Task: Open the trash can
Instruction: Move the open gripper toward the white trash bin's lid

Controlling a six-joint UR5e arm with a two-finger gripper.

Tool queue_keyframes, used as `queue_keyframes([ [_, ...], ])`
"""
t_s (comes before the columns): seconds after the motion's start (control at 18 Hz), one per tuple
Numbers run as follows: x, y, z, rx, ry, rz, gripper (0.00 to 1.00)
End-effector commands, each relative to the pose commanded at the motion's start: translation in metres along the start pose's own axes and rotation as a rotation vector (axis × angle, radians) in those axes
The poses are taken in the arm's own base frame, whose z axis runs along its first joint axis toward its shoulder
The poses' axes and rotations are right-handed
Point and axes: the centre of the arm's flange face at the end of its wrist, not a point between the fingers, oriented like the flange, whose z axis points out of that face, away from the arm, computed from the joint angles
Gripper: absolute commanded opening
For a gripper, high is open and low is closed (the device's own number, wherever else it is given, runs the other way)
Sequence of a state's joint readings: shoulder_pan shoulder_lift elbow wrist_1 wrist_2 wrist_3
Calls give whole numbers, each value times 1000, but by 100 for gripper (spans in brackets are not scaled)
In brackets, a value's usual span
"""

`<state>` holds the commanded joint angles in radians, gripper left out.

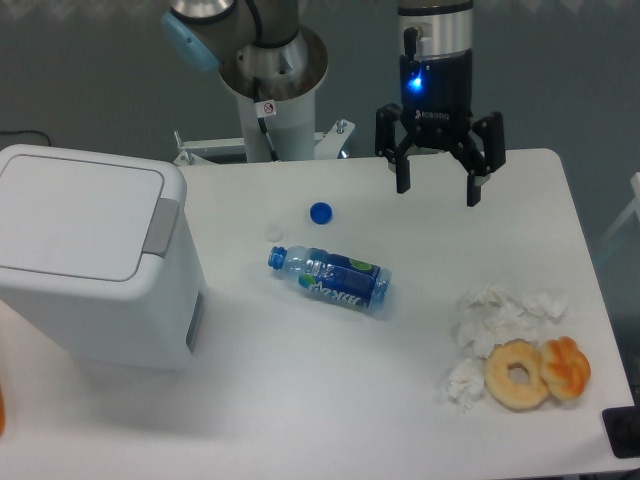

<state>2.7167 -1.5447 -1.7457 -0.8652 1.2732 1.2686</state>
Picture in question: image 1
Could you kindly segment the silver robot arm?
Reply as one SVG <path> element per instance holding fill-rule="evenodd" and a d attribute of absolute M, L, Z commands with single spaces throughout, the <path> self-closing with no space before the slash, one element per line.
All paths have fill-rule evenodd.
<path fill-rule="evenodd" d="M 375 152 L 396 188 L 410 187 L 413 148 L 450 153 L 467 174 L 467 202 L 506 161 L 503 117 L 476 117 L 469 1 L 401 1 L 401 101 L 376 112 Z M 318 139 L 315 93 L 328 70 L 321 38 L 299 20 L 295 1 L 174 1 L 162 25 L 193 66 L 215 70 L 235 95 L 251 162 L 323 159 L 335 134 Z"/>

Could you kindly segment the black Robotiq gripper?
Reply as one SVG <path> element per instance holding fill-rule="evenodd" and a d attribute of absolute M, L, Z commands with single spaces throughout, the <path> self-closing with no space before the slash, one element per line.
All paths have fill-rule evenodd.
<path fill-rule="evenodd" d="M 471 117 L 472 51 L 421 55 L 422 32 L 417 26 L 403 32 L 402 108 L 389 103 L 376 111 L 375 153 L 387 160 L 396 191 L 404 194 L 411 188 L 412 146 L 450 151 L 467 172 L 466 205 L 474 207 L 481 201 L 482 186 L 506 163 L 504 117 L 500 111 Z M 400 143 L 398 122 L 406 130 Z"/>

